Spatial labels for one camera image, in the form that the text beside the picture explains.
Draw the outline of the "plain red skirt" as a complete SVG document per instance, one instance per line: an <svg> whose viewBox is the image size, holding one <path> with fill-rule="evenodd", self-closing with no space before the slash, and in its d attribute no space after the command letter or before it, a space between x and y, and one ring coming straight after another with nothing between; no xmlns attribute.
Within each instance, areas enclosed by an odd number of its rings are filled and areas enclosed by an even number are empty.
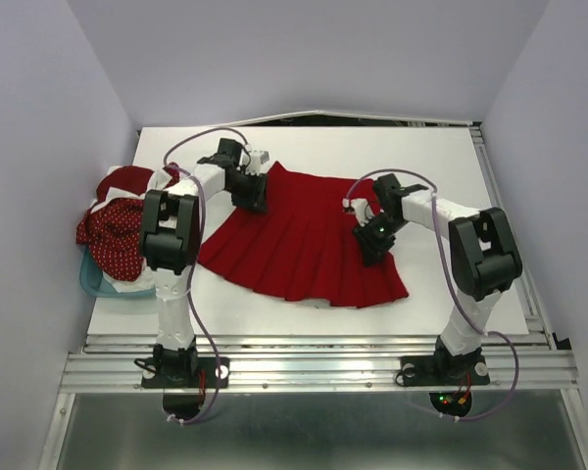
<svg viewBox="0 0 588 470"><path fill-rule="evenodd" d="M363 308L408 297L395 260L363 262L344 211L346 195L373 203L371 180L317 176L287 169L268 172L268 210L236 209L204 242L200 264L226 281L287 302L324 300Z"/></svg>

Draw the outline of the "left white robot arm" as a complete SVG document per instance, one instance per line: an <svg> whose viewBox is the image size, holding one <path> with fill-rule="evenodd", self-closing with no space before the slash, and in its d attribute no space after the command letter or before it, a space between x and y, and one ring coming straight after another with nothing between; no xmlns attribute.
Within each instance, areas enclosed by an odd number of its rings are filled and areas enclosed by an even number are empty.
<svg viewBox="0 0 588 470"><path fill-rule="evenodd" d="M237 208L268 210L270 154L222 138L214 154L191 170L165 161L179 181L144 198L138 248L152 271L158 303L158 334L152 355L137 359L146 389L187 388L204 374L199 364L189 300L191 278L206 225L206 204L227 192Z"/></svg>

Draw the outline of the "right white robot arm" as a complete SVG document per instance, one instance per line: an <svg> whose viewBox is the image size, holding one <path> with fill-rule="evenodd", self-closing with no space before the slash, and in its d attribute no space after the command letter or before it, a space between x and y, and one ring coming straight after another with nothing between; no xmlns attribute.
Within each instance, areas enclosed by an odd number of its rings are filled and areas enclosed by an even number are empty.
<svg viewBox="0 0 588 470"><path fill-rule="evenodd" d="M433 353L402 357L395 381L401 387L486 385L482 340L492 334L486 324L523 271L508 218L497 207L478 210L439 198L437 185L425 176L404 185L398 173L385 168L367 174L377 211L355 197L357 183L342 200L344 212L356 219L353 235L363 263L380 263L409 223L432 231L453 309Z"/></svg>

